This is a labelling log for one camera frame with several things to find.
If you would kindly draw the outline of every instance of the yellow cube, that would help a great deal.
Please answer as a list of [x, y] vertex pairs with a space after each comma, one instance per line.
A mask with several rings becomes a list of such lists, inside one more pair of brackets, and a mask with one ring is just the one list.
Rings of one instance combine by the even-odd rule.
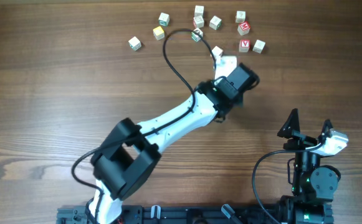
[[164, 30], [163, 28], [161, 28], [161, 26], [154, 28], [153, 34], [155, 35], [157, 40], [164, 38]]

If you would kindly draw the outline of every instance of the cube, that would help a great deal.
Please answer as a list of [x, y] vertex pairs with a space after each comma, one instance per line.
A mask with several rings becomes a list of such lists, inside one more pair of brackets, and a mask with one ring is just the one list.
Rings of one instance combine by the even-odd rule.
[[210, 27], [214, 30], [218, 30], [218, 28], [221, 26], [221, 19], [217, 16], [214, 16], [210, 21]]
[[157, 40], [164, 38], [164, 30], [163, 28], [161, 28], [161, 26], [154, 28], [153, 34], [155, 35]]
[[236, 23], [242, 23], [245, 20], [245, 11], [236, 12]]
[[202, 28], [204, 27], [204, 19], [203, 16], [196, 16], [193, 18], [194, 28]]
[[194, 16], [203, 16], [204, 14], [204, 6], [196, 6], [194, 8]]
[[239, 43], [239, 52], [248, 52], [250, 49], [250, 41], [249, 40], [241, 40]]
[[[196, 28], [194, 32], [200, 34], [200, 36], [203, 37], [203, 31], [201, 31], [199, 28]], [[201, 38], [198, 35], [196, 35], [194, 32], [192, 32], [192, 39], [196, 42], [201, 40]]]
[[158, 18], [158, 23], [162, 26], [168, 26], [169, 24], [169, 15], [165, 13], [161, 13], [160, 17]]
[[220, 49], [218, 46], [215, 46], [211, 51], [212, 51], [212, 54], [214, 55], [214, 57], [216, 58], [216, 60], [220, 59], [220, 57], [222, 56], [222, 53], [224, 53], [224, 51], [222, 49]]
[[128, 43], [130, 44], [132, 50], [135, 51], [142, 47], [142, 43], [136, 37], [132, 37], [131, 40], [128, 41]]
[[237, 31], [240, 33], [240, 35], [246, 35], [250, 32], [250, 24], [248, 22], [243, 22], [239, 24], [237, 27]]
[[264, 46], [265, 46], [264, 41], [257, 40], [254, 44], [253, 51], [261, 54], [262, 49], [264, 49]]

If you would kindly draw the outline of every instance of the wooden table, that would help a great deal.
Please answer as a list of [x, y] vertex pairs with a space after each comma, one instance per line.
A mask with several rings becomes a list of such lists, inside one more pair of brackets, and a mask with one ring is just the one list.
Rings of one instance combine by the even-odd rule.
[[[293, 108], [302, 132], [320, 133], [325, 119], [345, 132], [348, 147], [323, 159], [341, 171], [333, 202], [336, 223], [362, 223], [362, 1], [207, 1], [205, 39], [253, 69], [261, 84], [245, 94], [223, 124], [180, 139], [126, 204], [256, 203], [252, 168], [279, 150], [276, 136]], [[70, 166], [97, 147], [121, 119], [155, 118], [189, 92], [155, 40], [161, 12], [168, 34], [193, 28], [196, 2], [0, 6], [0, 223], [53, 223], [56, 210], [84, 204], [93, 190], [76, 183]], [[252, 30], [241, 37], [235, 14], [246, 10]], [[219, 30], [208, 27], [213, 15]], [[137, 36], [143, 48], [132, 51]], [[247, 37], [263, 54], [239, 53]], [[174, 36], [168, 57], [192, 86], [213, 77], [212, 60], [189, 34]], [[264, 202], [290, 195], [286, 161], [268, 158], [257, 187]], [[93, 181], [85, 161], [79, 176]]]

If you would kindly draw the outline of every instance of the small block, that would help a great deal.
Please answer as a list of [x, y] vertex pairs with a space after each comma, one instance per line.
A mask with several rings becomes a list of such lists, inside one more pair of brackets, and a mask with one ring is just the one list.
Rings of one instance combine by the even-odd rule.
[[210, 27], [214, 30], [218, 30], [218, 28], [221, 26], [221, 19], [217, 16], [214, 16], [210, 21]]
[[131, 40], [128, 41], [128, 43], [130, 44], [132, 50], [138, 50], [142, 47], [142, 43], [136, 37], [132, 37]]
[[202, 28], [204, 27], [204, 19], [203, 16], [196, 16], [193, 18], [194, 28]]
[[212, 54], [215, 56], [215, 58], [221, 57], [222, 53], [224, 53], [224, 51], [220, 49], [218, 46], [215, 46], [211, 51]]
[[[201, 29], [199, 29], [199, 28], [196, 28], [195, 30], [194, 30], [194, 32], [196, 32], [196, 33], [198, 33], [198, 34], [200, 34], [201, 36], [203, 36], [203, 31], [201, 31]], [[198, 35], [196, 35], [194, 32], [192, 32], [192, 39], [194, 40], [194, 41], [200, 41], [201, 40], [201, 38], [198, 36]]]
[[194, 16], [203, 16], [204, 14], [204, 6], [196, 6], [194, 8]]
[[236, 23], [242, 23], [245, 20], [245, 11], [236, 12]]
[[153, 34], [155, 35], [157, 40], [164, 38], [164, 30], [163, 28], [161, 28], [161, 26], [154, 28]]
[[158, 23], [162, 26], [168, 26], [169, 24], [169, 15], [165, 13], [161, 13], [160, 17], [158, 18]]
[[241, 40], [239, 43], [239, 52], [248, 52], [250, 49], [250, 41], [249, 40]]
[[237, 31], [240, 35], [246, 35], [250, 32], [250, 24], [248, 22], [243, 22], [237, 26]]
[[261, 54], [262, 50], [264, 49], [264, 46], [265, 46], [264, 41], [257, 40], [254, 44], [253, 51]]

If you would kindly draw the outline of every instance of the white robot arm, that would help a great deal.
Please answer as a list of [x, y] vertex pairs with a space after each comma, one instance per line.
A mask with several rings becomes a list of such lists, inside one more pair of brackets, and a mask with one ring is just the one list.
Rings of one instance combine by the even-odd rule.
[[[133, 124], [127, 118], [118, 123], [100, 146], [100, 153], [91, 159], [93, 174], [103, 195], [98, 190], [95, 192], [93, 201], [88, 205], [90, 219], [99, 224], [112, 223], [121, 214], [122, 201], [147, 180], [168, 146], [196, 128], [215, 119], [225, 119], [235, 105], [242, 103], [243, 93], [257, 82], [258, 76], [240, 64], [228, 77], [200, 83], [194, 92], [195, 104], [191, 112], [154, 134], [146, 135], [185, 113], [193, 105], [193, 96], [149, 121]], [[134, 146], [139, 153], [135, 160], [121, 144], [111, 144], [120, 139], [132, 139], [125, 144]]]

